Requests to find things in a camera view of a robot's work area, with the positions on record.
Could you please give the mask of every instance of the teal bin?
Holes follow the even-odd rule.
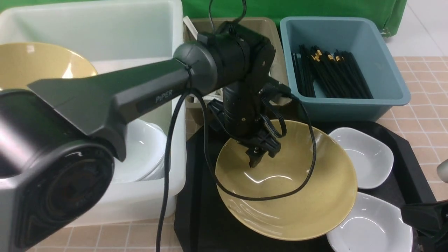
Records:
[[[376,121],[391,107],[409,103],[409,89],[372,21],[357,17],[287,17],[280,22],[280,33],[289,86],[312,121]],[[301,44],[329,52],[351,52],[373,99],[327,98],[316,81],[315,98],[300,95],[291,53],[299,53]]]

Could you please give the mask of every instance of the white plate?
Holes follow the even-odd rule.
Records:
[[[393,166],[393,153],[387,145],[352,128],[335,129],[329,136],[352,160],[358,188],[379,187],[389,177]]]
[[[166,135],[155,124],[137,119],[128,124],[126,159],[115,159],[112,183],[139,181],[156,169],[165,155]]]
[[[411,252],[412,228],[400,209],[358,192],[348,217],[327,234],[335,252]]]

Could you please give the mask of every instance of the yellow bowl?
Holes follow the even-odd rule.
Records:
[[[0,45],[0,90],[26,89],[44,78],[83,78],[97,75],[95,67],[82,56],[46,43]]]
[[[280,130],[277,120],[272,121]],[[228,190],[247,197],[266,197],[298,188],[308,174],[312,144],[308,126],[285,121],[288,133],[279,139],[281,151],[267,154],[250,168],[244,146],[230,139],[216,163],[216,176]],[[221,199],[241,223],[267,237],[300,241],[319,237],[336,228],[350,213],[358,185],[353,164],[327,134],[314,129],[316,165],[308,184],[298,193],[269,201],[247,201],[218,188]]]

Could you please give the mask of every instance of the green cloth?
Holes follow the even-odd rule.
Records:
[[[25,5],[81,2],[83,0],[0,0],[0,12]],[[190,18],[208,17],[210,0],[182,0],[184,14]],[[395,35],[401,22],[406,0],[247,0],[248,17],[268,17],[278,25],[289,16],[365,17],[378,29]],[[214,0],[213,17],[238,17],[241,0]]]

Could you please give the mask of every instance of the stack of white plates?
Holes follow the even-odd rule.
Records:
[[[112,183],[154,180],[163,177],[166,135],[156,124],[135,120],[128,124],[126,159],[115,159]]]

